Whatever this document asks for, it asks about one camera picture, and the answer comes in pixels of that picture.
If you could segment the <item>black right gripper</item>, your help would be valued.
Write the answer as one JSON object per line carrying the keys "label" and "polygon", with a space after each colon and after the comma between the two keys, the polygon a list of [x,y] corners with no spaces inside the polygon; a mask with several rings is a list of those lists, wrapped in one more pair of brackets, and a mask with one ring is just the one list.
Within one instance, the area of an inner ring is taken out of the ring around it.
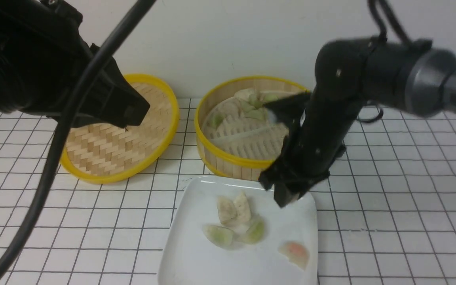
{"label": "black right gripper", "polygon": [[258,181],[265,190],[273,189],[275,202],[284,208],[326,180],[346,152],[347,100],[306,91],[264,103],[264,108],[269,118],[288,128],[288,135]]}

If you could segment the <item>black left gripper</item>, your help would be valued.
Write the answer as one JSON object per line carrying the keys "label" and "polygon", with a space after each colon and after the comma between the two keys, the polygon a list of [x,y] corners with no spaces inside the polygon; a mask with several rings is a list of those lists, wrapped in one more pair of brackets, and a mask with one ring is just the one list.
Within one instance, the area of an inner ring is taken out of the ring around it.
{"label": "black left gripper", "polygon": [[[0,112],[60,121],[76,83],[100,49],[80,36],[82,21],[82,13],[64,0],[0,0]],[[111,58],[71,126],[139,126],[149,110],[150,103]]]}

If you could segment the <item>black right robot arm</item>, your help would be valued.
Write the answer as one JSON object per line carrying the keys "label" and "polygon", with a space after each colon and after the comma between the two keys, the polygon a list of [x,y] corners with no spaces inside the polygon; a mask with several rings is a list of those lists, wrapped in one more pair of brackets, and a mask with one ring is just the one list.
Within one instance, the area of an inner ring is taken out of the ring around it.
{"label": "black right robot arm", "polygon": [[280,208],[326,180],[362,108],[386,106],[420,118],[456,114],[456,56],[411,40],[386,0],[370,0],[377,36],[334,40],[315,60],[313,91],[264,103],[288,129],[280,155],[259,176]]}

